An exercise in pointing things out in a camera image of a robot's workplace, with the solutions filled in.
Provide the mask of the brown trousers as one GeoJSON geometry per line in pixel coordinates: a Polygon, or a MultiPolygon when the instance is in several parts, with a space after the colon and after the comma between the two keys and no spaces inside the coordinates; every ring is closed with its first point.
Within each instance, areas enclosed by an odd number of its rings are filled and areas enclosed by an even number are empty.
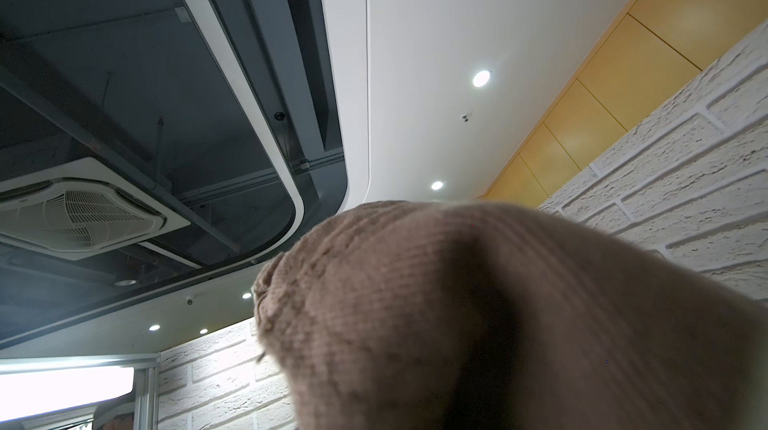
{"type": "Polygon", "coordinates": [[[767,309],[513,205],[384,201],[254,286],[302,429],[763,429],[767,309]]]}

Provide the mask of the ceiling air conditioner unit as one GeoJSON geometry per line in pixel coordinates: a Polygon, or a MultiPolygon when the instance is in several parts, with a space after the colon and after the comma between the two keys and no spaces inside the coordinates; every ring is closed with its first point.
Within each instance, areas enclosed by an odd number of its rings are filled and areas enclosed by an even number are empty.
{"type": "Polygon", "coordinates": [[[1,182],[1,242],[70,261],[190,221],[92,157],[1,182]]]}

